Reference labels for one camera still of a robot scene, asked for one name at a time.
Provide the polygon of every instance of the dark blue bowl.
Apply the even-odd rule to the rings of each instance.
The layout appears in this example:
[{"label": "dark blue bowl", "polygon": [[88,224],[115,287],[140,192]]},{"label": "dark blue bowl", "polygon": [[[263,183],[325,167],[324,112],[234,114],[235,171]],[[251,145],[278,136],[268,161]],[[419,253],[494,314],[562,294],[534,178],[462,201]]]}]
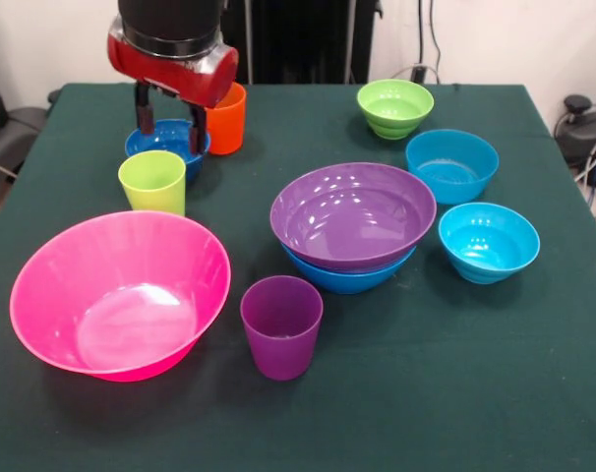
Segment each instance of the dark blue bowl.
[{"label": "dark blue bowl", "polygon": [[283,244],[282,247],[287,252],[291,262],[294,263],[300,273],[302,273],[309,281],[324,288],[324,290],[342,295],[365,292],[366,290],[370,290],[371,288],[384,283],[392,277],[403,264],[405,264],[405,261],[407,261],[416,250],[416,247],[414,246],[400,260],[379,270],[363,273],[340,273],[306,263],[298,258],[298,256],[296,256],[287,246]]},{"label": "dark blue bowl", "polygon": [[189,151],[189,130],[192,123],[188,120],[158,120],[153,134],[144,135],[138,128],[125,142],[128,157],[145,150],[168,150],[178,154],[187,165],[187,182],[191,182],[202,170],[202,160],[209,152],[210,134],[203,153],[191,154]]}]

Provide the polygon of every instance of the table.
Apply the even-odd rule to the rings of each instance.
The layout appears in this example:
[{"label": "table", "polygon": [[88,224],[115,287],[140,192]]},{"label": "table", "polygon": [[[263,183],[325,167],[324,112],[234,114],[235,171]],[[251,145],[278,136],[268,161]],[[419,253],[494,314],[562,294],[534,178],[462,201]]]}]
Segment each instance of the table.
[{"label": "table", "polygon": [[[483,199],[532,221],[538,260],[470,284],[434,225],[385,285],[325,294],[303,378],[257,372],[238,302],[257,279],[296,273],[268,226],[274,196],[326,164],[404,166],[405,142],[371,134],[356,90],[248,88],[242,150],[208,158],[187,197],[187,215],[230,254],[226,306],[175,369],[118,384],[42,364],[8,319],[14,278],[42,243],[128,208],[116,169],[132,88],[64,88],[0,215],[0,471],[596,471],[596,223],[523,87],[431,88],[421,130],[458,128],[497,148]],[[186,116],[168,98],[155,109]]]}]

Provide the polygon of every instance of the light blue bowl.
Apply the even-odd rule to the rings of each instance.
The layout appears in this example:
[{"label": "light blue bowl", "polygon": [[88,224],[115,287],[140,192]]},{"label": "light blue bowl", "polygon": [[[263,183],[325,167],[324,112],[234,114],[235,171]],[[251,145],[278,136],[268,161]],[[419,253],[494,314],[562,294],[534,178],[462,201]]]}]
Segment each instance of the light blue bowl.
[{"label": "light blue bowl", "polygon": [[479,197],[499,168],[499,155],[481,138],[455,130],[422,133],[405,149],[407,168],[432,189],[439,204]]},{"label": "light blue bowl", "polygon": [[189,151],[189,130],[191,122],[187,120],[158,120],[153,134],[144,135],[140,129],[134,130],[125,142],[125,153],[128,157],[145,150],[169,150],[178,154],[187,165],[187,182],[191,182],[202,170],[202,160],[209,152],[210,134],[204,152],[191,154]]},{"label": "light blue bowl", "polygon": [[300,273],[302,273],[308,280],[329,292],[341,295],[364,292],[385,282],[400,269],[416,249],[413,247],[402,259],[379,270],[365,273],[341,273],[331,272],[306,263],[292,253],[285,245],[282,245],[282,247],[287,252],[287,255],[289,255],[291,262],[294,263]]},{"label": "light blue bowl", "polygon": [[527,219],[494,204],[453,207],[441,218],[438,233],[455,269],[473,283],[504,280],[529,266],[541,249]]}]

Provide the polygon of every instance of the pink bowl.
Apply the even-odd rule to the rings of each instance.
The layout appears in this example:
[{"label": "pink bowl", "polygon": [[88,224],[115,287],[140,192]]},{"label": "pink bowl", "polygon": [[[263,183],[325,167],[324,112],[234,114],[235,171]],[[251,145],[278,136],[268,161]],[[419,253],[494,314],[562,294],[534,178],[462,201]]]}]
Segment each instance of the pink bowl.
[{"label": "pink bowl", "polygon": [[10,319],[42,361],[114,382],[157,376],[191,350],[223,307],[230,262],[199,223],[124,211],[55,236],[14,283]]}]

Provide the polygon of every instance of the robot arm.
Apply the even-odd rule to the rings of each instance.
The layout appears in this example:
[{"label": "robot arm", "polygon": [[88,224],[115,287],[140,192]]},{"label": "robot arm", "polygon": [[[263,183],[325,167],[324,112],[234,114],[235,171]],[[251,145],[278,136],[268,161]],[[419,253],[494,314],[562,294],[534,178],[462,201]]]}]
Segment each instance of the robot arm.
[{"label": "robot arm", "polygon": [[228,93],[238,53],[223,43],[222,0],[118,0],[120,15],[108,35],[112,66],[136,81],[137,126],[153,133],[149,89],[188,103],[194,123],[192,153],[204,149],[205,107]]}]

